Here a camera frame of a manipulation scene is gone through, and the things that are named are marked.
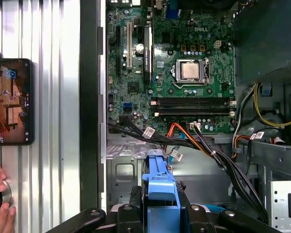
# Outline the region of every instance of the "motherboard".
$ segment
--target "motherboard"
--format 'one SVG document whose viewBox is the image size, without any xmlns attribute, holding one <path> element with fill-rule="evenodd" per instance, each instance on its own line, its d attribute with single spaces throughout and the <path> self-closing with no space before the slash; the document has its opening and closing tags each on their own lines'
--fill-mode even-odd
<svg viewBox="0 0 291 233">
<path fill-rule="evenodd" d="M 115 7 L 107 21 L 109 121 L 129 115 L 140 129 L 160 133 L 172 122 L 234 131 L 232 15 Z"/>
</svg>

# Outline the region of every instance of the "cpu socket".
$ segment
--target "cpu socket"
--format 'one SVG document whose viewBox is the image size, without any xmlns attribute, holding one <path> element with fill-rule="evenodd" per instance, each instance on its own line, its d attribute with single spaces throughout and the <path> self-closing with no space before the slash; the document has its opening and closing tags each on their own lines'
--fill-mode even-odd
<svg viewBox="0 0 291 233">
<path fill-rule="evenodd" d="M 173 67 L 176 83 L 207 85 L 209 83 L 209 60 L 180 59 Z"/>
</svg>

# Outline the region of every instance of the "screw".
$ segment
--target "screw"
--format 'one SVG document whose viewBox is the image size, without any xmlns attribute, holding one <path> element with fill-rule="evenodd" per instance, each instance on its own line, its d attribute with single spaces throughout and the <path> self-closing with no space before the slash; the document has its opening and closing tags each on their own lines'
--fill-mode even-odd
<svg viewBox="0 0 291 233">
<path fill-rule="evenodd" d="M 191 208 L 192 210 L 199 210 L 199 207 L 197 205 L 192 205 Z"/>
<path fill-rule="evenodd" d="M 99 212 L 96 211 L 96 210 L 93 210 L 93 211 L 91 212 L 91 215 L 93 215 L 93 216 L 97 216 L 97 215 L 99 215 Z"/>
<path fill-rule="evenodd" d="M 235 216 L 234 212 L 229 211 L 229 210 L 225 211 L 225 214 L 230 216 L 230 217 L 234 217 Z"/>
<path fill-rule="evenodd" d="M 132 208 L 129 205 L 127 205 L 127 206 L 124 207 L 124 210 L 131 210 L 131 209 Z"/>
</svg>

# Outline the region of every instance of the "blue sata port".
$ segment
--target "blue sata port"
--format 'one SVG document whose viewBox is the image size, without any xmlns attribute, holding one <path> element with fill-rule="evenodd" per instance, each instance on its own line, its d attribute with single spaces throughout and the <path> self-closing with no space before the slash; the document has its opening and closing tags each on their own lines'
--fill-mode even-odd
<svg viewBox="0 0 291 233">
<path fill-rule="evenodd" d="M 131 112 L 132 111 L 132 103 L 123 103 L 123 111 Z"/>
</svg>

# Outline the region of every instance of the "ram slot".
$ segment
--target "ram slot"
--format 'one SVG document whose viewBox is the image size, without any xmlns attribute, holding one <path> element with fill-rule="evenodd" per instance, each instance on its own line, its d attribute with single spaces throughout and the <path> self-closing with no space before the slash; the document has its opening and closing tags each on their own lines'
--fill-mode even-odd
<svg viewBox="0 0 291 233">
<path fill-rule="evenodd" d="M 151 105 L 159 106 L 228 106 L 230 98 L 203 98 L 203 97 L 192 97 L 192 98 L 156 98 L 151 102 Z"/>
<path fill-rule="evenodd" d="M 126 23 L 127 33 L 127 68 L 132 68 L 132 22 Z"/>
<path fill-rule="evenodd" d="M 121 26 L 115 28 L 115 69 L 118 76 L 121 75 Z"/>
<path fill-rule="evenodd" d="M 155 112 L 156 117 L 160 116 L 230 116 L 228 108 L 158 108 Z"/>
</svg>

